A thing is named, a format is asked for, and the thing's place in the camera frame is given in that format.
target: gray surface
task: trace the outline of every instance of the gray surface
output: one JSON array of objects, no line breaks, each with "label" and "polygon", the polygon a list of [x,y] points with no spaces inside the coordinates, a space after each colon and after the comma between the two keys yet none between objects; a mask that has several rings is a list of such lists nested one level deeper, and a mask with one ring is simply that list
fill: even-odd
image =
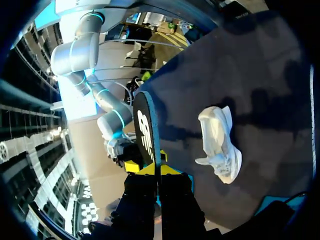
[{"label": "gray surface", "polygon": [[[265,195],[305,190],[313,172],[310,64],[281,18],[250,18],[215,29],[140,88],[154,100],[168,164],[193,175],[206,218],[229,229],[246,222]],[[206,156],[198,114],[226,105],[231,140],[243,156],[231,185],[195,163]]]}]

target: white sneaker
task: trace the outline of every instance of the white sneaker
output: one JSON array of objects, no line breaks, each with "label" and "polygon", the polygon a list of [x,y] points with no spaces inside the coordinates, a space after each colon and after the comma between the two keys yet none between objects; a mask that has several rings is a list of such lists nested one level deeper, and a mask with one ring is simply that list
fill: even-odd
[{"label": "white sneaker", "polygon": [[212,106],[198,116],[201,124],[203,150],[206,158],[195,160],[200,165],[211,165],[224,184],[231,184],[239,174],[242,154],[231,143],[232,116],[228,106]]}]

